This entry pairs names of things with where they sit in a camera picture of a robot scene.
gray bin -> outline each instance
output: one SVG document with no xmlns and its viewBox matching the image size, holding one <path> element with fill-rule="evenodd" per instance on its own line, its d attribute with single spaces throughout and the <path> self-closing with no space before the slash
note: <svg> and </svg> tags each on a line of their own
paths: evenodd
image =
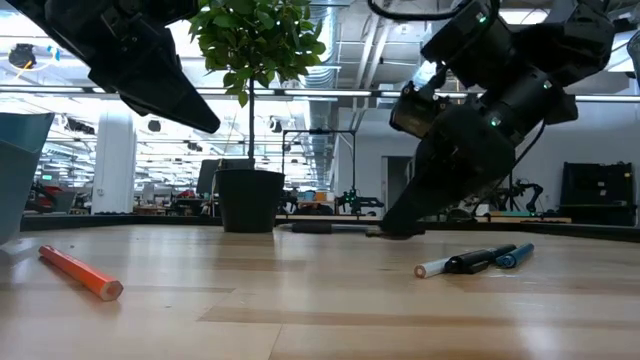
<svg viewBox="0 0 640 360">
<path fill-rule="evenodd" d="M 24 205 L 54 114 L 0 113 L 0 245 L 20 231 Z"/>
</svg>

white marker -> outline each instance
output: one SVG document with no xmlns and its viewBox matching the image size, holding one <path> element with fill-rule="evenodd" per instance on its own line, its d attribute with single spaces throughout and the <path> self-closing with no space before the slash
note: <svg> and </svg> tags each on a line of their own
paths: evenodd
<svg viewBox="0 0 640 360">
<path fill-rule="evenodd" d="M 449 261 L 449 259 L 450 258 L 446 258 L 417 265 L 413 269 L 413 273 L 420 279 L 440 275 L 444 272 L 444 265 Z"/>
</svg>

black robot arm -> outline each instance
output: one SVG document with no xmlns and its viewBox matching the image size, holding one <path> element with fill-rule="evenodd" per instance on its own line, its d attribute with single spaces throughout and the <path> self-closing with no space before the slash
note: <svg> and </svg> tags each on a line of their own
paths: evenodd
<svg viewBox="0 0 640 360">
<path fill-rule="evenodd" d="M 89 79 L 140 115 L 210 133 L 220 121 L 182 73 L 167 25 L 198 0 L 8 0 L 91 68 Z"/>
<path fill-rule="evenodd" d="M 521 160 L 516 147 L 540 122 L 577 119 L 575 97 L 564 87 L 604 69 L 614 27 L 598 0 L 557 3 L 563 6 L 545 23 L 513 32 L 491 18 L 497 9 L 489 1 L 466 1 L 422 49 L 465 87 L 485 92 L 454 104 L 436 96 L 438 79 L 403 89 L 390 124 L 421 143 L 415 176 L 383 219 L 383 232 L 396 238 L 419 233 L 418 219 L 504 179 Z"/>
</svg>

green leaves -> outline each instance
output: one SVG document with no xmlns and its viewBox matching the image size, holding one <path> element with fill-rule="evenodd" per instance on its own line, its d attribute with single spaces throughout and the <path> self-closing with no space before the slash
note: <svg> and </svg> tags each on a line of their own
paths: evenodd
<svg viewBox="0 0 640 360">
<path fill-rule="evenodd" d="M 262 22 L 262 24 L 264 25 L 265 28 L 271 30 L 276 25 L 276 21 L 273 20 L 269 16 L 269 14 L 264 13 L 262 11 L 257 11 L 256 15 L 258 16 L 258 19 L 260 20 L 260 22 Z"/>
<path fill-rule="evenodd" d="M 238 27 L 238 19 L 230 14 L 220 14 L 213 19 L 213 23 L 223 28 L 235 28 Z"/>
<path fill-rule="evenodd" d="M 255 9 L 254 0 L 231 0 L 226 5 L 241 15 L 250 15 Z"/>
<path fill-rule="evenodd" d="M 249 79 L 251 77 L 251 75 L 253 75 L 253 69 L 252 68 L 244 68 L 241 70 L 237 71 L 238 77 L 240 79 Z"/>
<path fill-rule="evenodd" d="M 309 21 L 301 21 L 300 22 L 300 30 L 302 31 L 313 31 L 313 24 Z"/>
<path fill-rule="evenodd" d="M 260 85 L 262 85 L 264 88 L 266 88 L 266 89 L 269 88 L 269 83 L 271 81 L 269 81 L 269 79 L 267 79 L 267 75 L 265 75 L 263 73 L 257 73 L 256 74 L 256 80 L 258 80 L 258 83 L 260 83 Z"/>
<path fill-rule="evenodd" d="M 322 33 L 322 21 L 318 23 L 318 25 L 316 26 L 316 30 L 313 32 L 313 36 L 316 38 L 316 40 L 318 40 L 321 33 Z"/>
<path fill-rule="evenodd" d="M 238 102 L 240 103 L 240 106 L 245 107 L 249 102 L 249 94 L 247 94 L 246 91 L 241 91 L 238 94 Z"/>
<path fill-rule="evenodd" d="M 223 85 L 240 105 L 249 102 L 247 82 L 253 77 L 269 87 L 299 80 L 307 68 L 321 63 L 327 47 L 318 41 L 322 24 L 311 19 L 310 0 L 199 0 L 202 10 L 189 34 L 205 57 L 209 72 L 227 71 Z"/>
<path fill-rule="evenodd" d="M 238 80 L 238 76 L 232 72 L 228 72 L 223 79 L 224 87 L 229 87 L 235 84 L 236 80 Z"/>
<path fill-rule="evenodd" d="M 327 51 L 326 45 L 320 42 L 316 43 L 311 47 L 311 52 L 313 52 L 316 55 L 322 55 L 325 53 L 325 51 Z"/>
</svg>

blue marker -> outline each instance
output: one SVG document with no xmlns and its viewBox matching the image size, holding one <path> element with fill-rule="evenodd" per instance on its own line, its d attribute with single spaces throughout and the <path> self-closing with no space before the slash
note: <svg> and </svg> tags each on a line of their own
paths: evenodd
<svg viewBox="0 0 640 360">
<path fill-rule="evenodd" d="M 531 254 L 533 254 L 533 249 L 533 244 L 521 246 L 513 250 L 512 252 L 497 258 L 496 264 L 505 269 L 516 268 L 520 266 L 520 264 L 522 264 L 522 262 L 525 261 Z"/>
</svg>

